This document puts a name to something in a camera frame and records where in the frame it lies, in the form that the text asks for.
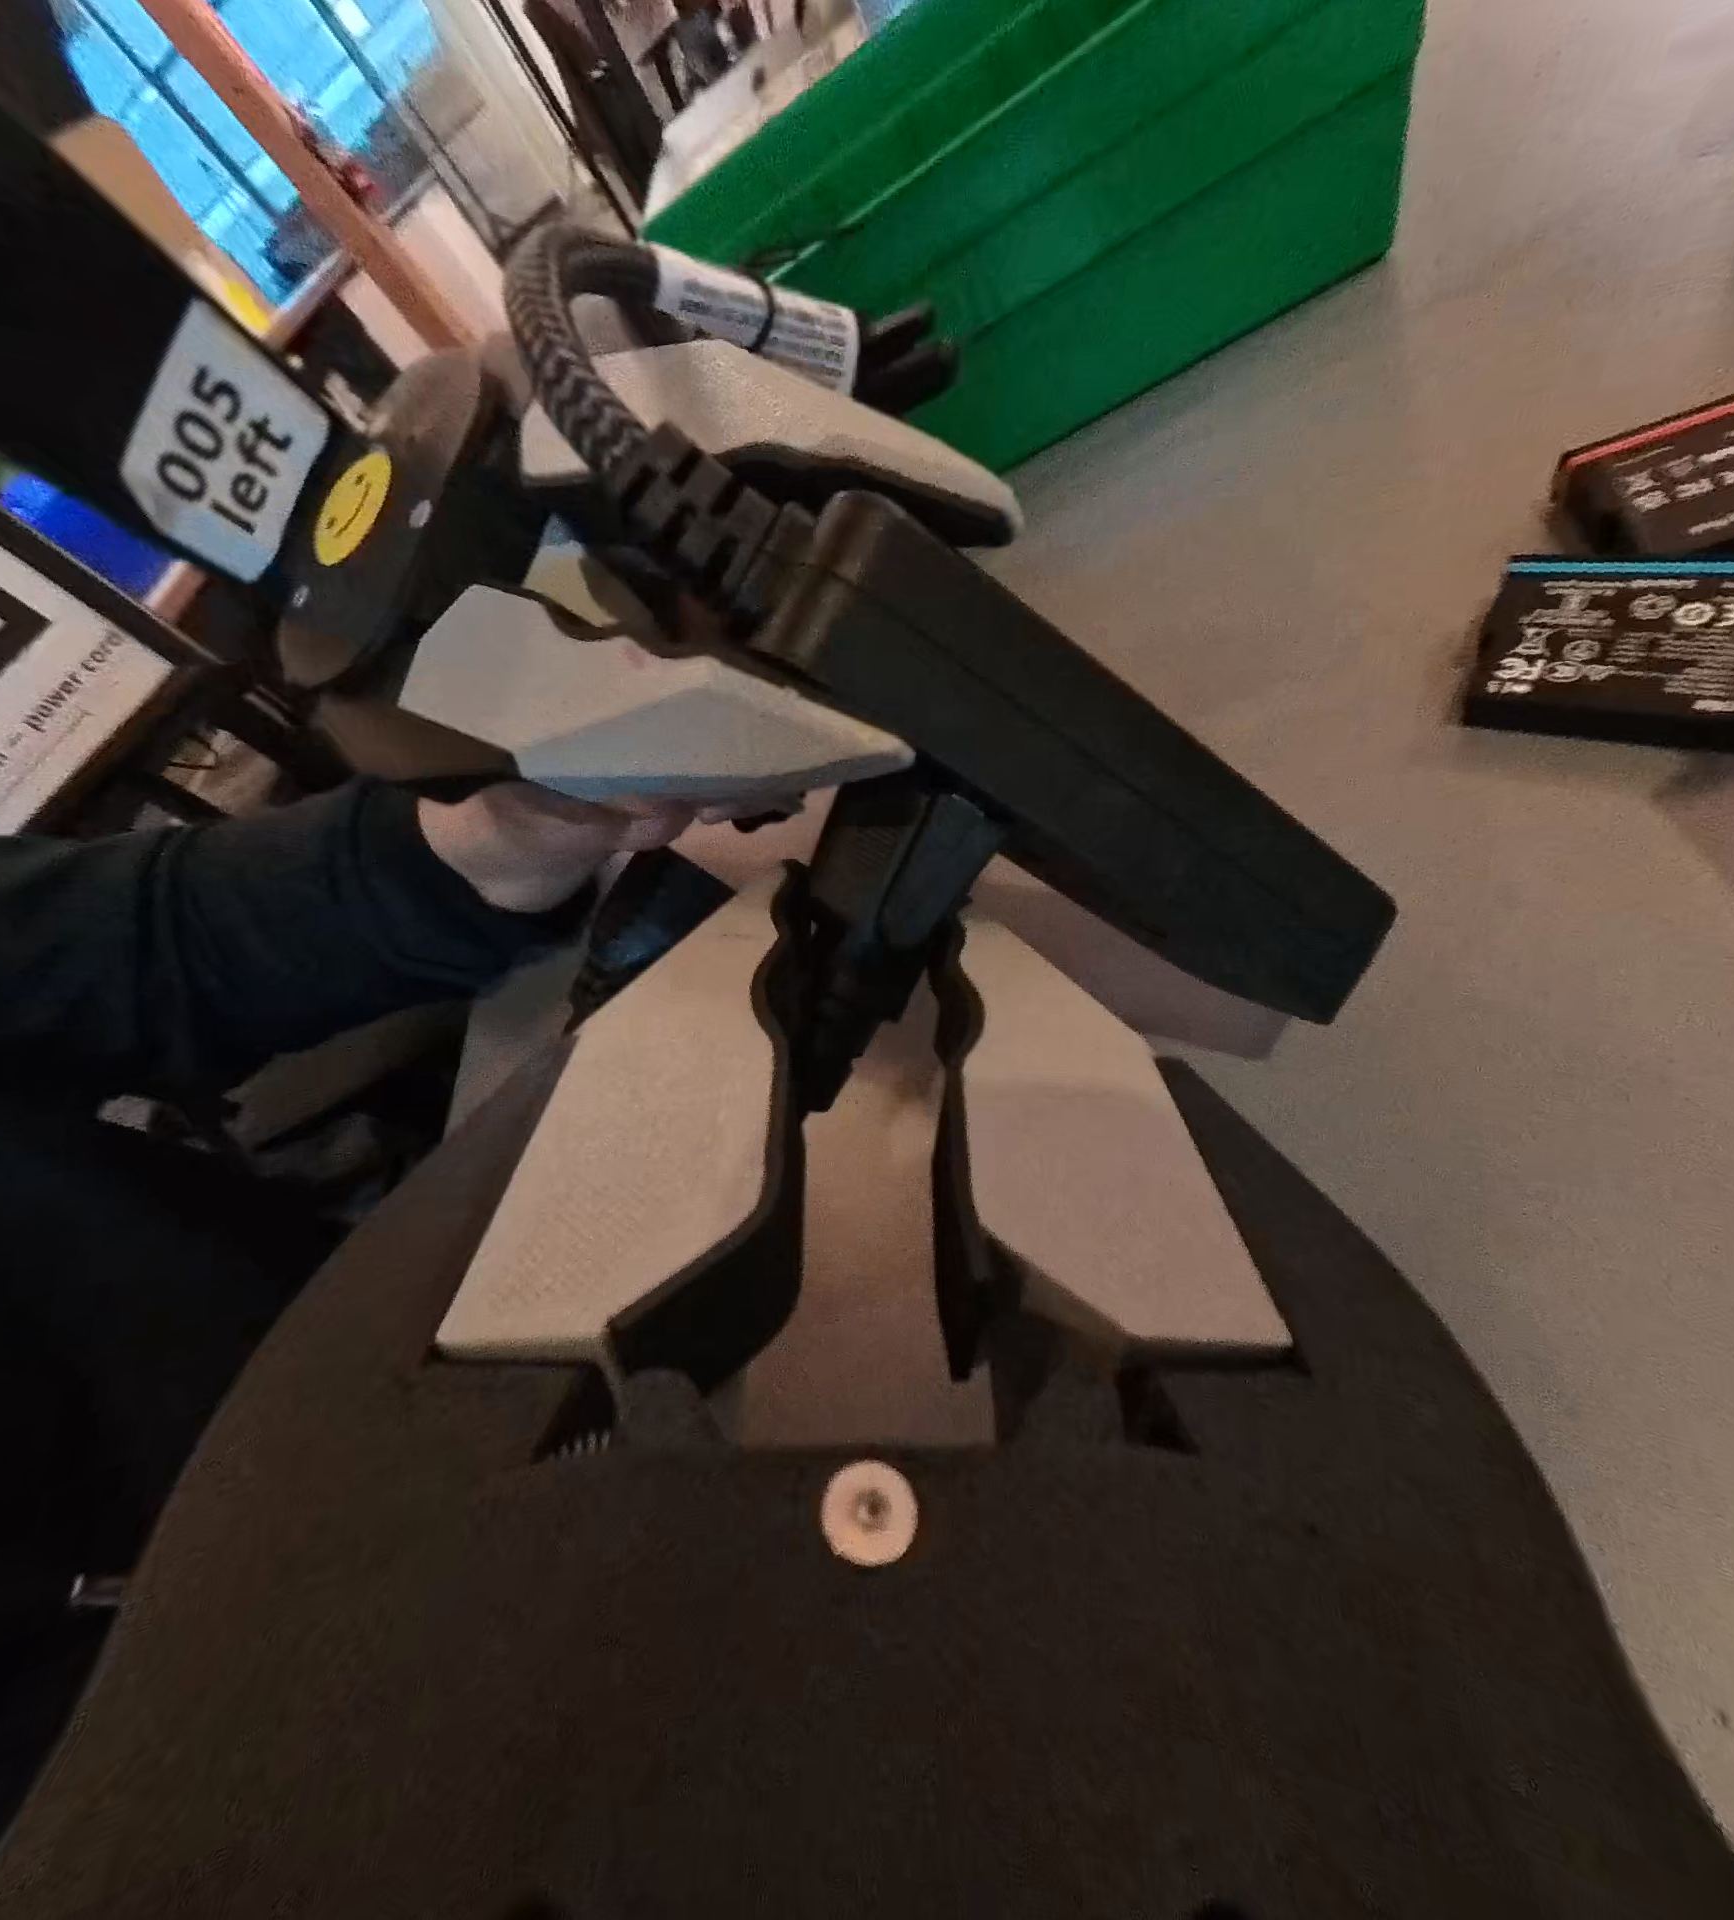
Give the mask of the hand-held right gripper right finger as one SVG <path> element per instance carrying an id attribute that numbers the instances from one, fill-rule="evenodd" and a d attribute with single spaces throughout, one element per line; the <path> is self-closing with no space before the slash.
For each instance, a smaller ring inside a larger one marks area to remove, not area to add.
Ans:
<path id="1" fill-rule="evenodd" d="M 1277 1366 L 1293 1327 L 1147 1041 L 999 923 L 930 964 L 930 1260 L 953 1377 L 1004 1318 L 1106 1366 Z"/>

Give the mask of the framed marker sign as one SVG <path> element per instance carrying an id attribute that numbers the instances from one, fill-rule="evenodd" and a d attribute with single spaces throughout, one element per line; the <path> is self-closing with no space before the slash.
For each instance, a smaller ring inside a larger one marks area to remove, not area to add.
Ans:
<path id="1" fill-rule="evenodd" d="M 0 834 L 72 834 L 131 797 L 220 819 L 168 776 L 214 731 L 225 662 L 0 511 Z"/>

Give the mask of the green plastic bin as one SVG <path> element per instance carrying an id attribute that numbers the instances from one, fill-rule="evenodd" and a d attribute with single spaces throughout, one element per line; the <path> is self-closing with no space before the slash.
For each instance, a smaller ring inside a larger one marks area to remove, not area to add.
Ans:
<path id="1" fill-rule="evenodd" d="M 930 305 L 916 424 L 1010 472 L 1390 252 L 1423 36 L 1423 0 L 906 7 L 647 236 Z"/>

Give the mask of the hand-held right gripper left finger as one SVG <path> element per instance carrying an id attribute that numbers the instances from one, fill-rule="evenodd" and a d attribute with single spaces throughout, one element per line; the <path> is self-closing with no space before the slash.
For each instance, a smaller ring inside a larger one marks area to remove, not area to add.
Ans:
<path id="1" fill-rule="evenodd" d="M 804 1133 L 771 1003 L 792 877 L 758 877 L 568 1047 L 438 1324 L 456 1366 L 725 1389 L 792 1318 Z"/>

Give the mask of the red-edged black battery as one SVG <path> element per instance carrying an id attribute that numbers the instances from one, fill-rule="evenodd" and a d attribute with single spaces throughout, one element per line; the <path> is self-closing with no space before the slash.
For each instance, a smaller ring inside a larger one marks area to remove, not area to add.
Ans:
<path id="1" fill-rule="evenodd" d="M 1570 446 L 1547 516 L 1605 562 L 1734 555 L 1734 394 Z"/>

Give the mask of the person's left hand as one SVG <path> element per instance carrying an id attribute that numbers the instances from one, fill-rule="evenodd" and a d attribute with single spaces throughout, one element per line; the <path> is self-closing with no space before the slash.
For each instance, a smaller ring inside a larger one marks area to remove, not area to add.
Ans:
<path id="1" fill-rule="evenodd" d="M 581 898 L 615 860 L 654 854 L 702 826 L 792 819 L 804 795 L 568 797 L 535 783 L 487 783 L 469 797 L 417 797 L 421 842 L 495 909 L 539 916 Z"/>

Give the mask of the wooden post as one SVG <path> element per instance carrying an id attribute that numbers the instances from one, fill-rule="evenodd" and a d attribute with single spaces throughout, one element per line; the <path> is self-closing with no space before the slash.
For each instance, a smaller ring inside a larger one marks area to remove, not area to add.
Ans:
<path id="1" fill-rule="evenodd" d="M 225 115 L 256 140 L 256 151 L 296 182 L 308 217 L 351 252 L 351 264 L 379 289 L 379 296 L 421 337 L 425 351 L 469 351 L 477 328 L 444 295 L 432 273 L 401 245 L 401 236 L 321 159 L 299 135 L 290 97 L 256 72 L 220 15 L 208 0 L 146 0 L 146 15 L 168 45 L 199 72 Z"/>

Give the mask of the person's left forearm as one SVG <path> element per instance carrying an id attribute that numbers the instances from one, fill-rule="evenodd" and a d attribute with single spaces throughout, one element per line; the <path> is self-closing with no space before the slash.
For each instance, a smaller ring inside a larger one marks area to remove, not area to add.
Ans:
<path id="1" fill-rule="evenodd" d="M 0 838 L 0 1088 L 230 1090 L 370 1020 L 495 986 L 581 932 L 483 900 L 417 797 L 351 783 L 250 819 Z"/>

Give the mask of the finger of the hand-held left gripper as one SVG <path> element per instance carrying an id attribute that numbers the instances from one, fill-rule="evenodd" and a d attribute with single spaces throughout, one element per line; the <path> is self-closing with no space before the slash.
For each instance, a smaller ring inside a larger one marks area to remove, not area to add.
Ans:
<path id="1" fill-rule="evenodd" d="M 578 802 L 788 806 L 916 764 L 868 720 L 657 640 L 581 547 L 546 547 L 522 586 L 469 586 L 421 634 L 401 710 Z"/>
<path id="2" fill-rule="evenodd" d="M 725 342 L 615 351 L 598 355 L 598 377 L 647 430 L 672 427 L 734 479 L 813 516 L 834 496 L 893 496 L 964 549 L 1022 534 L 1018 496 L 979 459 Z"/>

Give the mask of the blue-edged black battery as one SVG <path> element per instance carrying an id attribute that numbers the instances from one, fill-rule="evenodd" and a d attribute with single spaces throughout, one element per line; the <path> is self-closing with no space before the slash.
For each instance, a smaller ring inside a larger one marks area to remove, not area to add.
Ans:
<path id="1" fill-rule="evenodd" d="M 1734 755 L 1734 562 L 1515 555 L 1459 720 Z"/>

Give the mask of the black power plug with cord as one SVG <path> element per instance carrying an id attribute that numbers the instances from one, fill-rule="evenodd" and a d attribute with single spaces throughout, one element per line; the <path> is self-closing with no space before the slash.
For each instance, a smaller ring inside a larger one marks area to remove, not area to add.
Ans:
<path id="1" fill-rule="evenodd" d="M 942 932 L 1004 847 L 1004 826 L 920 773 L 850 783 L 788 887 L 788 1066 L 804 1116 L 827 1113 L 900 1025 Z"/>

